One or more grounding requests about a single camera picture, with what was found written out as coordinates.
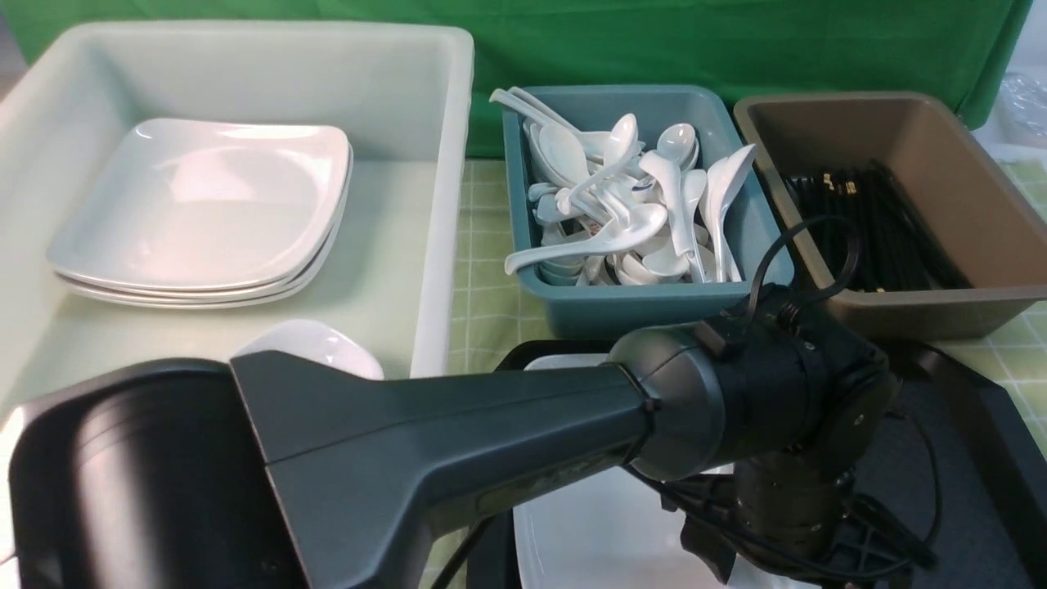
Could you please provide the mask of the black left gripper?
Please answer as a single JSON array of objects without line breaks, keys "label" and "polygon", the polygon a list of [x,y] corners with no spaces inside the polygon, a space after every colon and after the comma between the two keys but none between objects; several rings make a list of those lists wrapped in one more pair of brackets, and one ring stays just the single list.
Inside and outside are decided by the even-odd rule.
[{"label": "black left gripper", "polygon": [[819,586],[873,586],[937,565],[937,524],[912,533],[882,501],[857,492],[852,467],[819,480],[796,467],[744,460],[732,474],[684,479],[681,496],[681,545],[721,584],[737,559]]}]

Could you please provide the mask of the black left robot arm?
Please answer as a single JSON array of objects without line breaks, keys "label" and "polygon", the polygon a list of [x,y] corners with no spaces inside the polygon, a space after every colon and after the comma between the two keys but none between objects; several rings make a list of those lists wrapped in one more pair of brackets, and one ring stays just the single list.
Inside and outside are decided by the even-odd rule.
[{"label": "black left robot arm", "polygon": [[900,384],[878,347],[756,287],[602,364],[367,380],[285,352],[157,359],[12,410],[4,588],[411,588],[435,539],[622,467],[684,545],[872,584],[937,562],[853,467]]}]

